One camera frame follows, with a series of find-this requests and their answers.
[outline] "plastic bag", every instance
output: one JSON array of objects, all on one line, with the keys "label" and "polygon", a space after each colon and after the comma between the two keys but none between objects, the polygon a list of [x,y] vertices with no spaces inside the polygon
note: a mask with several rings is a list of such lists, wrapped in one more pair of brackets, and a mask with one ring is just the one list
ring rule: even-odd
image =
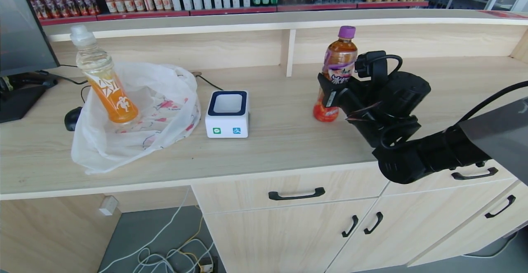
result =
[{"label": "plastic bag", "polygon": [[71,157],[87,174],[106,173],[191,134],[200,121],[196,79],[172,65],[116,63],[128,97],[141,119],[129,125],[108,120],[97,95],[90,91],[73,136]]}]

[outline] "black cable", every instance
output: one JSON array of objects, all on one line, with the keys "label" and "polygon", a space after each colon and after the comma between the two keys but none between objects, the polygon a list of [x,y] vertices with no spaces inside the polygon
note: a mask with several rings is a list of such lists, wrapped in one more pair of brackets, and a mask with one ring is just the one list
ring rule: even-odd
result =
[{"label": "black cable", "polygon": [[504,96],[505,94],[507,94],[507,93],[509,93],[511,91],[514,91],[516,89],[520,89],[521,87],[528,87],[528,81],[522,81],[522,82],[519,82],[519,83],[515,83],[514,85],[510,85],[509,87],[505,87],[504,89],[501,89],[500,91],[494,93],[492,96],[490,96],[486,100],[483,100],[480,104],[475,106],[473,109],[469,110],[469,112],[466,113],[466,115],[464,115],[456,123],[462,122],[464,120],[468,120],[470,117],[475,115],[475,113],[477,113],[479,110],[481,110],[482,108],[484,108],[485,106],[487,106],[488,104],[493,102],[494,100],[497,100],[498,98]]}]

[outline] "black handle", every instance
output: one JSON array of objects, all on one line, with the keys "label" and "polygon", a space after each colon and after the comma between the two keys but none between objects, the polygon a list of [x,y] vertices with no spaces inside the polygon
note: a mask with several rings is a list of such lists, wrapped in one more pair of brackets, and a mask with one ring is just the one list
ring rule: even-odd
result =
[{"label": "black handle", "polygon": [[368,230],[368,228],[366,228],[365,230],[363,230],[365,232],[365,234],[372,234],[372,232],[374,232],[374,230],[377,228],[377,226],[380,224],[380,222],[383,220],[383,214],[381,214],[381,212],[378,212],[376,213],[376,216],[377,216],[377,222],[376,224],[374,225],[374,227],[372,228],[372,230]]},{"label": "black handle", "polygon": [[325,188],[324,187],[317,187],[315,189],[315,192],[312,195],[306,195],[306,196],[296,196],[296,197],[281,197],[279,196],[279,192],[269,192],[268,197],[270,200],[297,200],[300,198],[315,198],[320,197],[325,194]]},{"label": "black handle", "polygon": [[489,168],[488,171],[490,173],[483,174],[483,175],[476,175],[474,177],[465,177],[464,175],[462,175],[462,174],[460,174],[458,172],[452,173],[451,176],[453,176],[453,178],[456,179],[456,180],[468,180],[468,179],[477,179],[477,178],[483,178],[483,177],[492,177],[493,175],[495,175],[498,172],[497,168],[495,168],[495,167]]},{"label": "black handle", "polygon": [[352,224],[352,227],[350,228],[349,232],[346,233],[345,231],[341,232],[341,235],[343,236],[343,238],[346,238],[348,236],[350,236],[350,234],[352,233],[352,231],[354,230],[354,228],[356,227],[356,225],[358,224],[358,217],[356,215],[353,215],[352,216],[352,221],[353,221],[353,224]]},{"label": "black handle", "polygon": [[513,195],[509,195],[508,196],[508,205],[506,205],[506,207],[504,207],[502,210],[500,210],[499,212],[497,212],[496,214],[491,214],[491,213],[486,213],[484,216],[487,218],[487,219],[491,219],[491,218],[494,218],[496,217],[497,215],[499,215],[502,211],[506,210],[508,207],[510,207],[513,202],[515,202],[515,196]]}]

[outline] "wooden shelf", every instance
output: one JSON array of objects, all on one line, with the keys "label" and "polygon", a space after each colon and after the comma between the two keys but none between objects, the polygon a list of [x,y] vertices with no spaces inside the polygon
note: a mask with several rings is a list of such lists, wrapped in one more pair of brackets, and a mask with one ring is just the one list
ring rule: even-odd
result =
[{"label": "wooden shelf", "polygon": [[[203,70],[206,79],[224,89],[249,91],[249,138],[209,139],[202,118],[189,138],[100,175],[86,175],[71,160],[73,133],[65,130],[64,115],[82,102],[80,87],[61,81],[24,119],[0,126],[2,200],[172,187],[195,179],[279,175],[274,173],[322,166],[337,170],[374,161],[372,149],[342,117],[335,123],[313,119],[320,68],[320,64],[295,65],[291,78],[285,78],[279,66]],[[510,57],[438,57],[404,59],[402,70],[422,76],[432,87],[413,111],[422,124],[415,134],[420,138],[452,125],[499,89],[524,80],[528,67]],[[198,80],[202,111],[213,90]],[[509,93],[486,109],[522,98],[523,93]]]}]

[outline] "gray floor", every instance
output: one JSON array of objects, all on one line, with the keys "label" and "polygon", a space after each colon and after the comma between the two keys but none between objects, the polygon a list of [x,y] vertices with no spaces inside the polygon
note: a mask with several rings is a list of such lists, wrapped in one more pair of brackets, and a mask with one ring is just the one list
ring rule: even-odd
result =
[{"label": "gray floor", "polygon": [[[113,260],[126,256],[150,241],[152,237],[170,220],[176,209],[161,209],[144,212],[125,213],[121,216],[117,228],[101,263],[101,268],[109,265]],[[196,207],[183,207],[175,217],[174,222],[150,245],[151,252],[166,254],[171,248],[179,247],[186,239],[198,230],[201,212]],[[205,222],[198,238],[209,246],[212,243]],[[481,250],[482,255],[492,254],[504,244],[499,239]],[[204,253],[199,245],[189,245],[185,252],[192,252],[198,257]],[[215,248],[213,256],[218,256]],[[190,269],[190,262],[183,256],[175,255],[170,262],[179,272]],[[137,256],[112,265],[105,273],[132,273],[137,266]],[[150,273],[151,268],[145,268],[141,273]],[[165,268],[159,267],[154,273],[164,273]],[[219,262],[219,273],[225,273]],[[492,259],[473,259],[457,257],[407,268],[405,266],[390,267],[365,271],[364,273],[526,273],[528,272],[528,230],[522,230],[508,248],[499,256]]]}]

